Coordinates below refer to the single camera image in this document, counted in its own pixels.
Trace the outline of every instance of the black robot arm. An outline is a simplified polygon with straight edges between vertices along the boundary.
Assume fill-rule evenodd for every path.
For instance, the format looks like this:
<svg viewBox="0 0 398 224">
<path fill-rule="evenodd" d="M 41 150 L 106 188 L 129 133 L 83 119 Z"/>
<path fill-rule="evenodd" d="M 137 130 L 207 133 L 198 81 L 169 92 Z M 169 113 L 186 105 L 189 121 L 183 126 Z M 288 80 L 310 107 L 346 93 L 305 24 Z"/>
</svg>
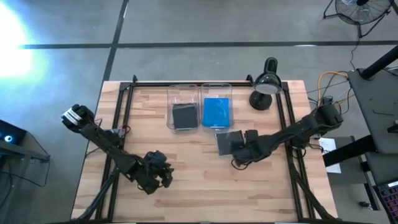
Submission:
<svg viewBox="0 0 398 224">
<path fill-rule="evenodd" d="M 314 134 L 324 135 L 340 127 L 342 122 L 343 118 L 333 105 L 323 105 L 275 134 L 258 136 L 257 130 L 246 131 L 245 146 L 232 149 L 232 155 L 238 166 L 258 162 L 269 157 L 283 142 L 291 140 L 293 147 L 304 147 Z"/>
<path fill-rule="evenodd" d="M 148 152 L 144 158 L 123 150 L 125 129 L 103 130 L 94 123 L 94 114 L 87 107 L 73 105 L 62 115 L 62 123 L 75 133 L 96 144 L 110 156 L 122 173 L 131 182 L 136 180 L 141 189 L 152 194 L 160 187 L 169 187 L 173 180 L 173 168 L 166 163 L 166 156 L 159 152 Z"/>
</svg>

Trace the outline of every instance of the black desk lamp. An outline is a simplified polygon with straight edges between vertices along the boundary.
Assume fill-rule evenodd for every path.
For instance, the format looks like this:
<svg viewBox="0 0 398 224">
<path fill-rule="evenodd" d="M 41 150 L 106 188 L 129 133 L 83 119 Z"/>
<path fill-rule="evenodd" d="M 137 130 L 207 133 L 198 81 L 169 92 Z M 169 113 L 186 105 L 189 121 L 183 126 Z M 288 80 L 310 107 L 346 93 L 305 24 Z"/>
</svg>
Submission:
<svg viewBox="0 0 398 224">
<path fill-rule="evenodd" d="M 255 91 L 250 95 L 250 105 L 256 110 L 266 110 L 272 103 L 271 94 L 282 90 L 282 82 L 276 75 L 278 61 L 274 57 L 266 60 L 264 73 L 259 75 L 253 83 Z"/>
</svg>

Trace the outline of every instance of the gray floor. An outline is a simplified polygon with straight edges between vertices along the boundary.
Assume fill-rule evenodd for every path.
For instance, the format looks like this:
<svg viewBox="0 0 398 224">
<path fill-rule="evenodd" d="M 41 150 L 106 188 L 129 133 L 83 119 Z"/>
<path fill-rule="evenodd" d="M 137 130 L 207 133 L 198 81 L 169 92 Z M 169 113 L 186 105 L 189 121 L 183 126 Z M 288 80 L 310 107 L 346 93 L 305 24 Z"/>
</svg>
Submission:
<svg viewBox="0 0 398 224">
<path fill-rule="evenodd" d="M 130 1 L 120 43 L 223 41 L 353 41 L 356 28 L 338 18 L 322 20 L 328 1 L 312 0 L 135 0 Z M 0 2 L 0 43 L 109 44 L 122 0 Z M 364 40 L 398 40 L 397 14 L 390 13 Z M 241 47 L 188 49 L 118 49 L 110 80 L 241 80 L 260 74 L 264 60 L 279 60 L 284 80 L 305 80 L 317 88 L 319 74 L 351 70 L 354 46 Z M 393 48 L 359 46 L 354 64 L 367 67 Z M 0 119 L 30 131 L 51 154 L 44 188 L 24 182 L 10 223 L 48 223 L 70 218 L 87 141 L 68 131 L 60 115 L 80 103 L 93 111 L 103 81 L 109 49 L 14 50 L 0 52 Z M 341 82 L 338 77 L 334 83 Z M 349 85 L 331 87 L 337 97 Z M 309 94 L 316 98 L 316 93 Z M 328 136 L 368 134 L 355 98 L 341 128 Z M 32 179 L 44 172 L 30 170 Z M 358 208 L 366 200 L 360 185 L 331 183 L 339 217 L 387 223 L 384 212 Z"/>
</svg>

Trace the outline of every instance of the electric fan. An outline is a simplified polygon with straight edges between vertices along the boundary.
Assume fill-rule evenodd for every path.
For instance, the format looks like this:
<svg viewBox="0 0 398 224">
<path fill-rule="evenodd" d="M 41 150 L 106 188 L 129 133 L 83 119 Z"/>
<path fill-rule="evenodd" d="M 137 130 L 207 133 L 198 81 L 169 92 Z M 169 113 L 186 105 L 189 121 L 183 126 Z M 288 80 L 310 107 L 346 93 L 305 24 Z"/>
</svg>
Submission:
<svg viewBox="0 0 398 224">
<path fill-rule="evenodd" d="M 335 1 L 336 14 L 326 15 L 326 11 Z M 357 25 L 358 36 L 362 38 L 368 35 L 374 27 L 390 13 L 391 3 L 389 0 L 331 0 L 323 12 L 323 18 L 338 16 L 342 21 Z M 361 25 L 377 21 L 367 33 L 362 35 Z"/>
</svg>

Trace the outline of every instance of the wooden tabletop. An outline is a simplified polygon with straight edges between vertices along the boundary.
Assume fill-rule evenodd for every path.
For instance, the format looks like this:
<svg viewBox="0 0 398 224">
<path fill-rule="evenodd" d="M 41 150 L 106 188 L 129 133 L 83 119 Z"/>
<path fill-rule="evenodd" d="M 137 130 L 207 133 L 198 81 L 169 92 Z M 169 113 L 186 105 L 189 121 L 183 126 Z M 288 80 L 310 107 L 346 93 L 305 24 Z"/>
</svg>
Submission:
<svg viewBox="0 0 398 224">
<path fill-rule="evenodd" d="M 309 114 L 304 82 L 288 81 L 296 120 Z M 101 127 L 112 126 L 120 82 L 104 82 L 96 118 L 103 118 Z M 256 111 L 249 104 L 252 88 L 233 88 L 233 130 L 256 129 L 259 134 L 280 130 L 276 100 L 269 110 Z M 285 117 L 289 123 L 287 108 Z M 220 157 L 214 134 L 198 131 L 174 134 L 166 127 L 166 88 L 135 88 L 126 136 L 125 150 L 144 157 L 148 151 L 166 154 L 175 169 L 174 180 L 167 189 L 160 188 L 146 195 L 123 176 L 119 180 L 115 222 L 276 222 L 297 221 L 284 145 L 272 155 L 246 170 L 231 167 L 231 156 Z M 96 148 L 90 144 L 88 151 Z M 312 192 L 330 214 L 336 208 L 318 149 L 307 149 L 305 167 Z M 105 153 L 96 151 L 84 163 L 72 217 L 81 215 L 98 193 Z M 104 211 L 108 211 L 105 201 Z"/>
</svg>

